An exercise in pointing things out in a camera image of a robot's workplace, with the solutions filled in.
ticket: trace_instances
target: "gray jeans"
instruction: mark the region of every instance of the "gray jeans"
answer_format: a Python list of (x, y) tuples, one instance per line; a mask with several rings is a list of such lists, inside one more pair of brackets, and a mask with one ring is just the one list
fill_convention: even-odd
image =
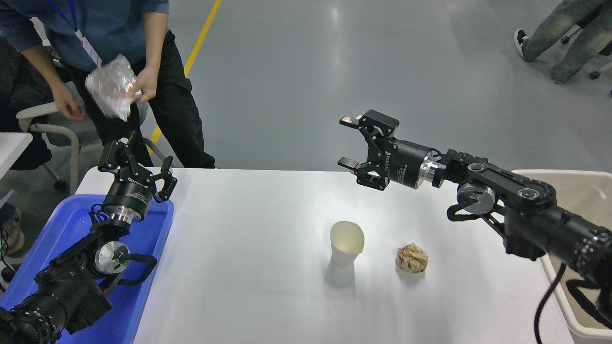
[(609, 0), (563, 0), (554, 9), (523, 47), (525, 60), (535, 60), (552, 47), (574, 24), (603, 7), (599, 16), (590, 22), (565, 54), (563, 61), (553, 67), (555, 80), (567, 81), (612, 41), (612, 2)]

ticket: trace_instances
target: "white paper cup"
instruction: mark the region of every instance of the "white paper cup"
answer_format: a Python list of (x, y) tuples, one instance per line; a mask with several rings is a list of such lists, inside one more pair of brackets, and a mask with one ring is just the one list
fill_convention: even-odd
[(332, 261), (340, 267), (352, 265), (364, 250), (364, 232), (353, 222), (336, 222), (329, 231), (332, 241)]

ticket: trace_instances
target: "yellow floor line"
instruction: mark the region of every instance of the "yellow floor line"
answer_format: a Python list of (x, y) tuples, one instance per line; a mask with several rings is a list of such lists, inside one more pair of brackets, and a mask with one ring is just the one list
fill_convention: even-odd
[[(198, 40), (196, 40), (195, 45), (193, 46), (192, 52), (189, 54), (189, 58), (187, 59), (187, 62), (185, 63), (185, 76), (186, 77), (189, 76), (189, 71), (191, 71), (193, 62), (195, 61), (195, 58), (198, 56), (198, 53), (200, 52), (202, 43), (204, 42), (204, 39), (206, 38), (208, 29), (210, 28), (212, 24), (212, 20), (215, 18), (215, 15), (217, 14), (217, 9), (219, 8), (220, 4), (221, 4), (221, 0), (215, 0), (215, 4), (212, 6), (211, 12), (209, 13), (208, 18), (206, 18), (206, 22), (204, 23), (204, 26), (202, 27), (202, 31), (200, 31)], [(162, 131), (159, 129), (159, 126), (156, 126), (155, 130), (153, 130), (153, 135), (151, 135), (151, 141), (153, 141), (153, 143), (157, 143), (159, 141), (160, 136), (162, 136)]]

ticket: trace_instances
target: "white plastic container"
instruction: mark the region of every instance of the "white plastic container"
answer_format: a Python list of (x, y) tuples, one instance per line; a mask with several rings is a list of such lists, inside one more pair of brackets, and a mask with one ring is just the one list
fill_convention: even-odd
[[(557, 190), (557, 201), (560, 207), (596, 225), (612, 229), (612, 174), (570, 170), (515, 170), (513, 172), (551, 184)], [(548, 279), (552, 281), (559, 269), (559, 261), (545, 255), (540, 258), (540, 262)], [(554, 295), (559, 302), (574, 342), (576, 344), (612, 343), (612, 330), (601, 325), (582, 310), (567, 291), (565, 282), (571, 279), (583, 278), (576, 272), (567, 269), (561, 279), (561, 288), (557, 287)], [(599, 294), (599, 291), (582, 291), (592, 302)]]

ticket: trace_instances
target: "robotic arm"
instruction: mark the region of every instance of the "robotic arm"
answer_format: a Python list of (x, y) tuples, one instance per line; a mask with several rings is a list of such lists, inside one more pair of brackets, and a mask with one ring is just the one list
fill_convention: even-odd
[[(393, 137), (399, 121), (374, 110), (340, 124), (359, 130), (368, 143), (368, 158), (338, 161), (357, 176), (357, 183), (384, 190), (389, 181), (417, 189), (423, 181), (440, 188), (458, 184), (450, 221), (483, 219), (502, 238), (506, 253), (536, 260), (549, 253), (601, 289), (597, 311), (612, 321), (612, 235), (579, 215), (557, 206), (555, 189), (542, 181), (515, 174), (449, 149), (437, 149)], [(471, 214), (457, 214), (465, 210)], [(497, 221), (493, 214), (504, 217)]]
[[(153, 175), (137, 164), (126, 139), (108, 143), (98, 169), (114, 174), (100, 210), (92, 207), (89, 234), (53, 258), (34, 280), (38, 290), (10, 310), (0, 308), (0, 343), (55, 343), (66, 328), (72, 334), (93, 325), (112, 309), (107, 296), (116, 285), (134, 286), (147, 279), (157, 260), (133, 254), (119, 239), (130, 233), (131, 223), (144, 220), (151, 198), (168, 200), (177, 179), (167, 157)], [(157, 191), (155, 182), (164, 180)], [(146, 263), (136, 280), (122, 279), (130, 261)]]

